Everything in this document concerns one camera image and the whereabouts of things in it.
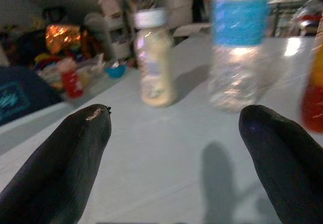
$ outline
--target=shiny wrapper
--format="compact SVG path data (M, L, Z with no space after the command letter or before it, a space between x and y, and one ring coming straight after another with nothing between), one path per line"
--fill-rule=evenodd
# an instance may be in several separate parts
M67 47L81 46L79 26L51 25L46 31L46 46L52 54Z

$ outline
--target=bottle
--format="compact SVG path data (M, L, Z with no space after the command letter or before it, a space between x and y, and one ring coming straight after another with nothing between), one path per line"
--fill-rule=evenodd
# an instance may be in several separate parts
M213 62L208 90L213 106L237 112L256 101L255 65L262 57L268 0L213 0Z
M323 19L321 19L315 38L314 61L305 88L301 117L305 126L323 133Z
M57 63L61 74L62 82L67 95L71 99L79 98L83 95L83 87L76 72L77 65L72 58L66 58Z
M135 50L141 70L142 100L156 107L168 106L176 98L171 72L173 39L165 27L164 8L141 10L135 15Z

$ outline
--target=blue bowl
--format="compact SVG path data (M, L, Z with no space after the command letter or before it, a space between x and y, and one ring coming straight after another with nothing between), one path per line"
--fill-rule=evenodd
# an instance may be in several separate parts
M105 70L107 72L107 74L109 74L109 76L111 78L117 79L122 77L125 74L126 71L126 65L120 65L116 68L108 68Z

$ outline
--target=clutter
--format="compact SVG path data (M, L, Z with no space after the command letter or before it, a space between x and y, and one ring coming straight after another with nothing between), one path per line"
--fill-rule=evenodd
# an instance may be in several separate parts
M130 42L127 35L121 35L113 40L112 47L117 59L125 59L130 56Z
M117 12L113 15L105 16L104 20L111 29L120 28L124 24L122 12Z
M20 65L34 65L34 59L41 53L48 53L46 47L45 30L32 31L24 34L17 40L21 55Z
M168 27L173 29L193 22L193 0L163 0L168 10Z
M89 13L84 18L84 26L88 32L102 45L104 50L104 58L106 60L112 60L112 42L111 37L107 35L109 29L103 19L103 16L99 13Z
M125 62L121 62L120 60L114 62L112 66L106 69L106 72L111 78L120 78L124 75L126 71Z
M83 88L100 78L104 74L104 68L105 62L103 61L103 54L98 54L92 59L78 63L76 72L80 78ZM48 63L47 65L44 65L43 63L43 67L36 65L34 70L37 71L38 75L56 91L64 91L61 74L58 71L56 62L53 61L53 63Z
M211 23L194 23L186 26L181 26L176 29L173 37L186 37L193 33L199 33L202 30L208 30L212 27Z
M26 33L25 29L18 25L5 25L3 27L3 31L14 40L17 40L19 37Z
M103 45L95 39L87 28L84 27L81 31L81 48L83 56L91 59L97 54L104 53Z
M121 7L117 0L99 0L101 11L105 16L112 17L116 14L120 14Z
M77 75L77 65L71 58L66 58L57 63L58 71L61 74L62 82L70 98L78 98L83 95L83 87Z
M201 23L208 20L207 5L210 0L193 0L193 22Z
M309 0L300 7L289 22L289 36L316 35L321 14L323 0Z
M52 54L67 47L80 47L80 27L73 25L50 25L46 31L46 45Z
M46 27L46 22L39 17L32 17L31 31L41 30Z
M3 53L8 59L9 65L17 65L21 61L16 41L7 33L0 33L0 42Z
M42 11L42 18L47 24L67 23L68 20L66 16L66 10L61 6L47 7Z

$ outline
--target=orange bottle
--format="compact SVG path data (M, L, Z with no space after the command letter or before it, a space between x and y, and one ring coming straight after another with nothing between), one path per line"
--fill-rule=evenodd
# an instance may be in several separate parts
M317 32L316 55L302 102L302 120L309 129L323 133L323 19Z

